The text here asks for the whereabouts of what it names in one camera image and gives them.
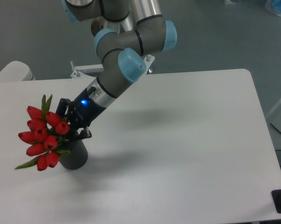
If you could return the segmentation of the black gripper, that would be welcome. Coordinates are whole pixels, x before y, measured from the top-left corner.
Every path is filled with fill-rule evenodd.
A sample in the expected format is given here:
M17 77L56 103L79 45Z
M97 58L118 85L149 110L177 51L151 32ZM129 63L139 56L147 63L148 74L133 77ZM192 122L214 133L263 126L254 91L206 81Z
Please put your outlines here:
M74 101L70 101L67 98L60 99L55 113L60 117L66 116L69 120L71 129L68 133L69 141L92 137L88 126L106 109L90 98L90 95L95 91L95 87L91 87L88 90L84 89Z

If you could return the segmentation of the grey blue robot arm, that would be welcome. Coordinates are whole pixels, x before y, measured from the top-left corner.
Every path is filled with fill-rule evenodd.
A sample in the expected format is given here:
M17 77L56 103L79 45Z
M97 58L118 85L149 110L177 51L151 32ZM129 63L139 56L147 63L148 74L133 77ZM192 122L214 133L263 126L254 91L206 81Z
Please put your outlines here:
M75 100L59 102L57 113L70 123L66 138L74 141L91 137L91 122L147 72L143 57L173 48L177 31L156 0L64 0L62 5L73 22L102 17L117 25L94 34L103 72Z

